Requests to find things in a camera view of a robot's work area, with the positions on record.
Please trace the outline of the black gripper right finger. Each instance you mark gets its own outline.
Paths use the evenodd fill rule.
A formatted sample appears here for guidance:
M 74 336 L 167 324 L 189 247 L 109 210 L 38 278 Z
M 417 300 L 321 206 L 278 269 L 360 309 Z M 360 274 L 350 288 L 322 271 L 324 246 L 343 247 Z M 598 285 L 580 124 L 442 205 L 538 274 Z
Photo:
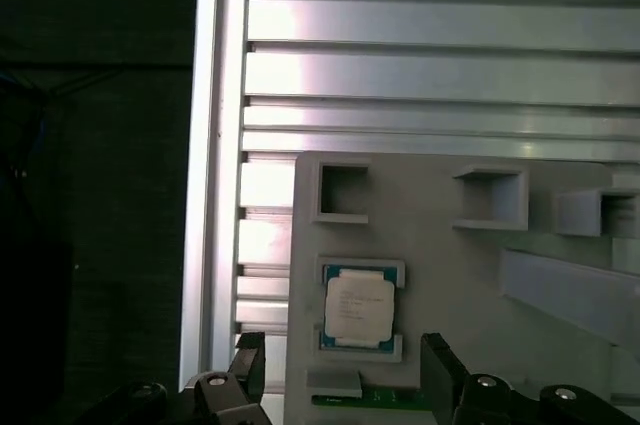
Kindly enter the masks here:
M 568 384 L 529 398 L 499 377 L 470 373 L 438 333 L 420 340 L 420 386 L 439 424 L 618 425 L 628 415 L 592 392 Z

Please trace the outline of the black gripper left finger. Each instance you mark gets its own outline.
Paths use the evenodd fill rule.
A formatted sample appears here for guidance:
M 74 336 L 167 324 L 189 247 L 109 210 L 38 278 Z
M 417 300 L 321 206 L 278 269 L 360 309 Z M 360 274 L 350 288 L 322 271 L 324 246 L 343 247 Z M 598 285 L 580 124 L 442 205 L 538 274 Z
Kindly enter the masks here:
M 171 394 L 154 382 L 124 385 L 87 410 L 89 424 L 268 424 L 261 406 L 265 388 L 265 334 L 240 336 L 225 372 L 192 377 Z

